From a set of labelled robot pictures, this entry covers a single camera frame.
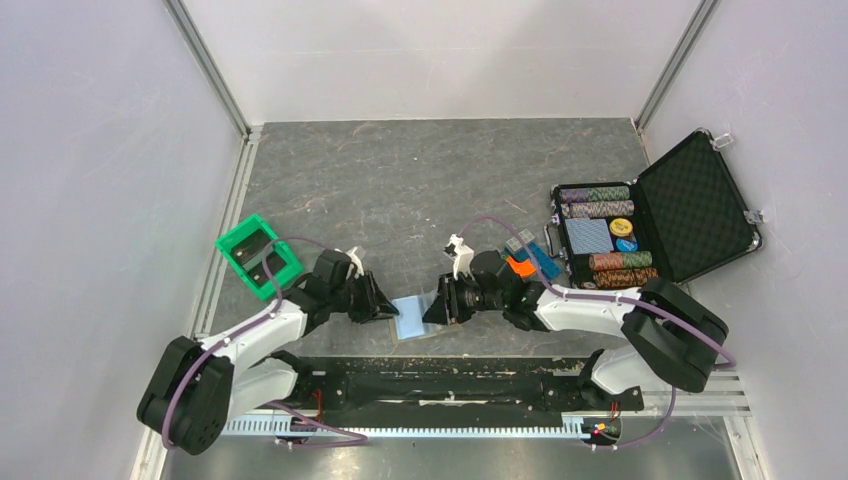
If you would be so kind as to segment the grey card holder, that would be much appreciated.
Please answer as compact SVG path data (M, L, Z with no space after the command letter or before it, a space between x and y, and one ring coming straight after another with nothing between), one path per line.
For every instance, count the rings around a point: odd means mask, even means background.
M423 321L427 308L432 305L435 299L436 291L431 290L391 301L392 305L398 310L398 314L389 321L392 341L395 344L454 334L460 331L458 324L440 325Z

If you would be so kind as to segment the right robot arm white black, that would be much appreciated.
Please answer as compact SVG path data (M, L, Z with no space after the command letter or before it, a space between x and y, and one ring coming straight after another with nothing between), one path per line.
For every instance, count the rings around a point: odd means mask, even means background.
M648 384L700 393L714 370L734 364L724 347L727 324L663 278L618 291L566 288L523 279L497 252L485 251L439 277L422 320L458 325L478 312L498 312L524 331L584 331L625 339L625 346L598 354L577 382L580 400L591 408Z

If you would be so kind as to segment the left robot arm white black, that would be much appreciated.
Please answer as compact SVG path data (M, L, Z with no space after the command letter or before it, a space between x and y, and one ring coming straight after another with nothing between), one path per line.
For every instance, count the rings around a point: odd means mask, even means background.
M397 315L356 250L324 250L313 269L259 313L204 340L180 336L165 348L136 410L167 449L206 451L226 424L257 407L283 400L306 405L313 379L276 356L342 313L354 323Z

